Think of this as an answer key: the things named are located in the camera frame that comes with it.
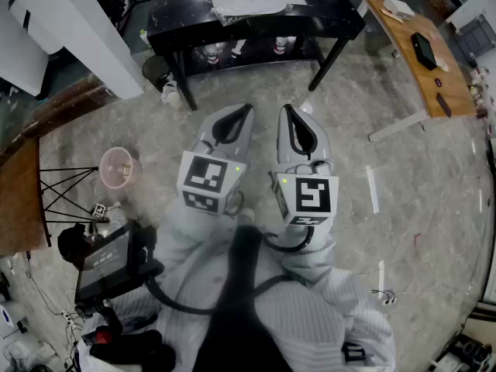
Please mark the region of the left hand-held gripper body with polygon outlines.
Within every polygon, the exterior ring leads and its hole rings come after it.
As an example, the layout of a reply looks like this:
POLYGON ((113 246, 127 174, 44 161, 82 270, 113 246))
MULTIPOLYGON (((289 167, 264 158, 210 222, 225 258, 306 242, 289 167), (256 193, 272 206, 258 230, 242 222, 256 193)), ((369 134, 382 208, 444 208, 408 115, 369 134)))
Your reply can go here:
POLYGON ((189 208, 234 216, 243 206, 245 173, 246 139, 223 143, 202 134, 182 154, 177 191, 189 208))

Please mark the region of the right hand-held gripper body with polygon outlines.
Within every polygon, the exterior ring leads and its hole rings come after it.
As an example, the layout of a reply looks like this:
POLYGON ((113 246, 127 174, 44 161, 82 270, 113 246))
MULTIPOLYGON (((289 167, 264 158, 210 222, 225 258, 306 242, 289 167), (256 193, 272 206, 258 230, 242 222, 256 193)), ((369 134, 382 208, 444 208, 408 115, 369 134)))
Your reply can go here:
POLYGON ((271 189, 287 226, 319 226, 336 215, 339 178, 329 158, 291 160, 274 164, 271 189))

